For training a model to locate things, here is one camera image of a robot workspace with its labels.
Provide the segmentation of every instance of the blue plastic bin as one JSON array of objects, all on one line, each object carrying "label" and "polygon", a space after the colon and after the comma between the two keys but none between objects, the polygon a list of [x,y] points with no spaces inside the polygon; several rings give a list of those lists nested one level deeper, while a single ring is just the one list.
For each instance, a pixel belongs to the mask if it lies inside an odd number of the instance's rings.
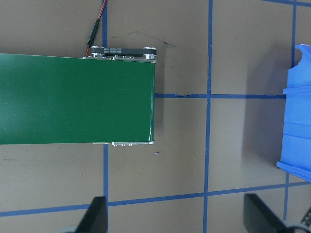
[{"label": "blue plastic bin", "polygon": [[282,156],[277,166],[311,182],[311,46],[298,45],[302,59],[288,72]]}]

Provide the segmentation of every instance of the blue grid line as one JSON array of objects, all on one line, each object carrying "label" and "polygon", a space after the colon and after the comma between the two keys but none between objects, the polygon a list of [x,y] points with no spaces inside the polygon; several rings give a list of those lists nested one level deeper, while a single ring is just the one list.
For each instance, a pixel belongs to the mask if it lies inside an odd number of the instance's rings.
[{"label": "blue grid line", "polygon": [[155,197],[155,198],[143,198],[143,199],[134,199],[134,200],[120,200],[112,201],[109,203],[109,206],[120,206],[120,205],[132,205],[132,204],[141,204],[141,203],[150,203],[166,200],[180,200],[180,199],[189,199],[189,198],[200,198],[203,197],[204,193],[192,193],[192,194],[183,194],[183,195],[174,195],[174,196],[165,196],[165,197]]},{"label": "blue grid line", "polygon": [[106,7],[103,11],[103,18],[102,18],[102,30],[103,30],[103,47],[108,47],[108,18],[107,18],[107,11],[108,11],[108,2],[106,3]]},{"label": "blue grid line", "polygon": [[[268,186],[210,191],[207,193],[207,195],[218,196],[218,195],[253,192],[253,191],[261,191],[261,190],[268,190],[268,189],[286,188],[286,187],[297,187],[297,186],[305,186],[305,185],[311,185],[311,183],[310,182],[295,182],[295,183],[283,183],[283,184],[275,184],[275,185],[268,185]],[[192,194],[145,198],[145,199],[136,199],[136,200],[120,200],[120,201],[108,202],[107,205],[111,207],[111,206],[119,206],[119,205],[150,203],[150,202],[167,201],[167,200],[183,200],[183,199],[200,198],[200,197],[205,197],[205,193],[204,192],[203,193],[192,193]],[[83,210],[83,209],[87,209],[88,207],[89,207],[89,204],[81,204],[81,205],[59,206],[59,207],[50,207],[50,208],[41,208],[41,209],[6,211],[6,212],[0,212],[0,217]]]},{"label": "blue grid line", "polygon": [[254,191],[260,191],[260,190],[285,188],[285,187],[286,187],[286,184],[283,183],[283,184],[258,186],[258,187],[250,187],[250,188],[236,188],[236,189],[228,189],[228,190],[221,190],[221,191],[210,191],[208,192],[208,195],[218,196],[218,195],[224,195],[224,194],[254,192]]},{"label": "blue grid line", "polygon": [[285,99],[285,95],[211,94],[212,99]]},{"label": "blue grid line", "polygon": [[73,210],[85,210],[88,207],[89,207],[89,204],[83,204],[83,205],[59,206],[59,207],[30,209],[30,210],[5,211],[5,212],[0,212],[0,217],[35,215],[35,214],[73,211]]},{"label": "blue grid line", "polygon": [[311,3],[303,2],[303,1],[297,1],[297,0],[263,0],[263,1],[269,1],[269,2],[275,2],[275,3],[283,3],[283,4],[288,4],[288,5],[297,5],[297,6],[311,7]]},{"label": "blue grid line", "polygon": [[302,2],[302,1],[296,1],[297,6],[306,6],[306,7],[311,7],[311,3],[307,2]]},{"label": "blue grid line", "polygon": [[285,197],[284,197],[284,210],[283,210],[283,220],[286,220],[287,217],[287,203],[288,203],[288,189],[289,189],[289,180],[290,180],[290,175],[288,172],[286,172],[286,187],[285,187]]},{"label": "blue grid line", "polygon": [[210,111],[212,96],[212,49],[213,49],[213,0],[208,1],[208,70],[207,70],[207,109],[206,109],[206,140],[205,140],[205,169],[204,169],[204,204],[203,204],[203,233],[207,233],[208,215],[208,168],[210,141]]},{"label": "blue grid line", "polygon": [[107,218],[109,220],[109,190],[108,190],[108,160],[109,158],[109,145],[104,144],[104,196],[106,197],[106,206],[107,206]]},{"label": "blue grid line", "polygon": [[293,0],[263,0],[263,1],[269,1],[269,2],[275,2],[275,3],[283,3],[288,5],[294,5]]}]

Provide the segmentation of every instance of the cable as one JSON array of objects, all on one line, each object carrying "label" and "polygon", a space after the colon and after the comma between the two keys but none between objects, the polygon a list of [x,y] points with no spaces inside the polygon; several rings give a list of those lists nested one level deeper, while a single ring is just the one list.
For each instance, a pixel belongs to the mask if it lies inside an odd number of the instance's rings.
[{"label": "cable", "polygon": [[97,31],[98,31],[98,26],[99,26],[99,23],[100,23],[100,19],[102,17],[102,14],[103,14],[103,11],[104,11],[104,8],[106,6],[106,3],[107,3],[108,0],[104,0],[103,2],[103,5],[102,5],[102,8],[98,14],[98,17],[97,17],[97,20],[95,21],[94,25],[93,25],[93,29],[91,30],[91,33],[88,37],[88,40],[87,40],[87,43],[86,43],[86,55],[85,57],[88,56],[88,53],[89,53],[89,48],[91,48],[93,46],[93,43],[94,43],[94,40],[95,40],[95,37],[96,37],[96,34],[97,34]]}]

